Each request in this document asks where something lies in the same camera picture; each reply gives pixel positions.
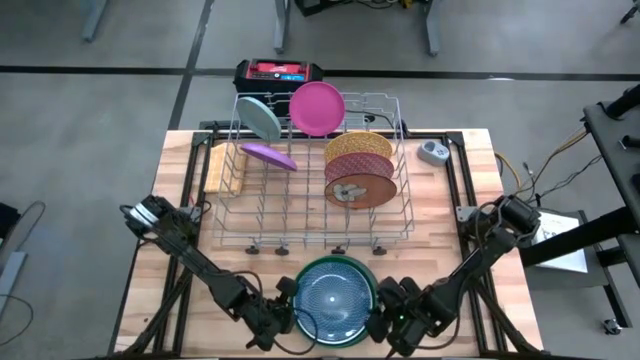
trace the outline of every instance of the blue bowl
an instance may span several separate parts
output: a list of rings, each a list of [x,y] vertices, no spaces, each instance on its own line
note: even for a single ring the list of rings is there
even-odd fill
[[[364,264],[348,256],[325,256],[302,269],[296,280],[293,306],[316,320],[319,344],[347,347],[367,337],[364,324],[377,305],[377,281]],[[311,318],[295,313],[300,330],[314,339]]]

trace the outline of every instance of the pink plate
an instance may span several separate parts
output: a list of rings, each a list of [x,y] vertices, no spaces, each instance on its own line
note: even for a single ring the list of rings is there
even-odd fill
[[[371,174],[390,179],[393,176],[393,164],[384,156],[359,152],[338,156],[324,169],[328,183],[355,174]]]
[[[344,120],[344,100],[333,86],[321,81],[310,82],[293,93],[289,114],[293,124],[305,134],[325,136]]]

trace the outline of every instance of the plate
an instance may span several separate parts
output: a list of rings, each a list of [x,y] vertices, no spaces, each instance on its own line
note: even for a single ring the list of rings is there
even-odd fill
[[[353,174],[372,174],[390,179],[393,175],[393,164],[378,154],[350,153],[331,160],[324,169],[327,182]]]
[[[280,139],[280,121],[276,115],[260,100],[243,97],[236,102],[236,111],[242,125],[266,141]]]
[[[297,171],[298,166],[287,155],[262,144],[246,143],[240,147],[247,154],[285,170]]]
[[[344,176],[329,183],[324,195],[331,203],[350,209],[380,206],[393,199],[396,184],[386,177],[371,174]]]
[[[325,136],[342,124],[344,99],[336,88],[325,82],[306,83],[293,93],[289,115],[303,133]]]
[[[348,256],[325,256],[302,269],[296,282],[293,306],[316,320],[318,343],[346,347],[367,336],[364,324],[376,306],[377,281],[364,264]],[[302,311],[295,314],[300,330],[313,339],[311,318]]]
[[[366,131],[356,131],[342,134],[331,140],[324,150],[324,157],[327,163],[338,156],[354,153],[367,152],[390,158],[393,148],[389,140],[384,136]]]

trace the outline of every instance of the white paper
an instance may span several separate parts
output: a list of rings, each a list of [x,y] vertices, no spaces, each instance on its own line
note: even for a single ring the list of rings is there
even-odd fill
[[[580,221],[576,218],[551,214],[543,211],[540,213],[540,228],[536,233],[536,236],[532,240],[532,245],[541,243],[547,239],[550,239],[558,234],[569,231],[580,225]],[[571,254],[561,256],[556,259],[545,261],[537,266],[569,270],[587,273],[587,261],[584,257],[584,250],[580,249]]]

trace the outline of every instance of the light blue plate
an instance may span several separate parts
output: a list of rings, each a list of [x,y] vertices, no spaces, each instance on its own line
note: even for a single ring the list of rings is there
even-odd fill
[[[280,121],[276,115],[260,100],[243,97],[236,102],[236,111],[242,125],[266,141],[280,139]]]

